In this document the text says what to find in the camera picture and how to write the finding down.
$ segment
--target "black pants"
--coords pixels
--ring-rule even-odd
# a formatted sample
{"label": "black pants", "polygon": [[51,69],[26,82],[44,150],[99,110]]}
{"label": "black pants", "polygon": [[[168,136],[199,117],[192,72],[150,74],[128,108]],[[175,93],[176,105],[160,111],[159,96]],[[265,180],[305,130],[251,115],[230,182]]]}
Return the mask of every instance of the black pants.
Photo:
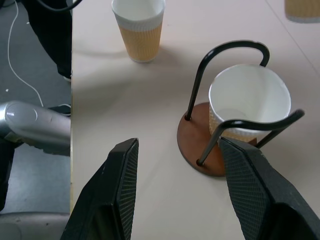
{"label": "black pants", "polygon": [[[61,9],[66,0],[42,0],[48,6]],[[58,73],[66,78],[71,76],[72,58],[72,17],[70,12],[54,13],[37,3],[36,0],[22,0],[28,12],[29,22],[44,50],[55,62]]]}

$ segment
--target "cup rim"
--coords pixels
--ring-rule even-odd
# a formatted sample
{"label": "cup rim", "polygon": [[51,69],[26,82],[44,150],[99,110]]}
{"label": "cup rim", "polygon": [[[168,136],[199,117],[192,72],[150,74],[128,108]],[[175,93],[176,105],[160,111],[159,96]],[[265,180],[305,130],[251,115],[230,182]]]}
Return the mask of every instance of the cup rim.
{"label": "cup rim", "polygon": [[111,8],[112,8],[112,11],[113,11],[114,15],[116,15],[117,18],[120,18],[120,19],[122,19],[123,21],[129,21],[129,22],[133,22],[133,23],[137,23],[137,24],[139,24],[139,23],[144,23],[144,22],[148,22],[148,21],[150,21],[150,20],[153,20],[153,19],[158,18],[159,16],[161,16],[161,15],[164,14],[165,8],[166,8],[166,0],[161,0],[161,1],[163,2],[163,8],[162,8],[162,10],[161,10],[157,15],[154,15],[154,16],[152,16],[152,17],[148,17],[148,18],[145,18],[145,19],[132,20],[132,19],[125,18],[125,17],[119,15],[119,14],[116,12],[116,10],[115,10],[115,8],[114,8],[114,3],[115,3],[115,1],[118,1],[118,0],[112,0],[112,2],[111,2]]}
{"label": "cup rim", "polygon": [[[284,117],[284,118],[286,118],[286,117],[289,115],[290,111],[291,111],[291,105],[292,105],[292,103],[291,103],[290,92],[289,92],[289,90],[288,90],[285,82],[281,79],[281,77],[279,77],[278,74],[276,74],[274,71],[272,71],[271,69],[269,69],[269,68],[267,68],[267,67],[264,67],[264,66],[261,66],[261,65],[256,65],[256,64],[245,64],[245,63],[244,63],[244,64],[233,65],[233,66],[230,66],[230,67],[224,69],[224,70],[221,71],[217,76],[215,76],[215,78],[213,79],[213,81],[212,81],[212,83],[211,83],[211,85],[210,85],[209,93],[208,93],[210,108],[211,108],[214,116],[218,118],[219,124],[222,123],[222,122],[224,122],[225,120],[216,113],[216,111],[215,111],[215,109],[214,109],[214,107],[213,107],[212,100],[211,100],[211,89],[212,89],[212,87],[213,87],[213,84],[214,84],[216,78],[219,77],[221,74],[223,74],[224,72],[226,72],[226,71],[228,71],[228,70],[230,70],[230,69],[232,69],[232,68],[238,68],[238,67],[242,67],[242,66],[253,66],[253,67],[255,67],[255,68],[260,68],[260,69],[262,68],[262,69],[264,69],[265,71],[271,72],[273,75],[275,75],[275,76],[280,80],[281,87],[284,89],[284,91],[286,92],[287,97],[288,97],[288,99],[289,99],[288,108],[287,108],[287,111],[286,111],[285,117]],[[260,131],[260,130],[251,130],[251,129],[244,129],[244,128],[235,128],[235,129],[237,129],[238,131],[244,132],[244,133],[252,134],[252,135],[253,135],[253,134],[262,134],[262,133],[265,133],[265,131]]]}

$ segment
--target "person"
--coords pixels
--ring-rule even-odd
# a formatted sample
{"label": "person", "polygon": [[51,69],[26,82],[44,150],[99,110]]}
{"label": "person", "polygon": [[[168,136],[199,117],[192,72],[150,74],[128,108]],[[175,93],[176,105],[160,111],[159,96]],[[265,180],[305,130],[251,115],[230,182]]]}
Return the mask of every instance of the person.
{"label": "person", "polygon": [[[42,0],[55,9],[67,7],[66,0]],[[72,74],[72,16],[71,13],[51,12],[36,0],[21,0],[29,23],[42,47],[57,66],[57,71],[66,80]]]}

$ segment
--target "table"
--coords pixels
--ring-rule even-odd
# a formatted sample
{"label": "table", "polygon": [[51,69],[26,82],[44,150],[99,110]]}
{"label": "table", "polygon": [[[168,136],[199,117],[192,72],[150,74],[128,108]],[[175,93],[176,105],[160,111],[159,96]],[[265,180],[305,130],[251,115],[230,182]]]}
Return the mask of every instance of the table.
{"label": "table", "polygon": [[[320,26],[288,22],[278,0],[168,0],[162,26],[157,58],[139,64],[128,58],[111,1],[75,8],[71,207],[109,151],[137,137],[133,240],[244,239],[225,178],[190,167],[176,134],[202,57],[224,42],[249,39],[269,47],[268,67],[285,81],[292,110],[306,111],[262,151],[320,216]],[[221,53],[204,73],[197,102],[208,101],[221,70],[261,58],[253,49]]]}

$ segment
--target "round wooden base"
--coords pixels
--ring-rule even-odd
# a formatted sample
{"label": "round wooden base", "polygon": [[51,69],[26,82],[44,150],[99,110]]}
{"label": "round wooden base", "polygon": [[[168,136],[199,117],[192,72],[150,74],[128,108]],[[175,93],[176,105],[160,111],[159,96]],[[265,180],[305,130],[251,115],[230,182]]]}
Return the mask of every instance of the round wooden base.
{"label": "round wooden base", "polygon": [[191,120],[185,120],[184,114],[179,122],[176,134],[178,146],[184,159],[199,172],[209,176],[224,176],[226,174],[222,153],[216,144],[203,166],[196,161],[200,158],[209,143],[209,103],[204,102],[194,106]]}

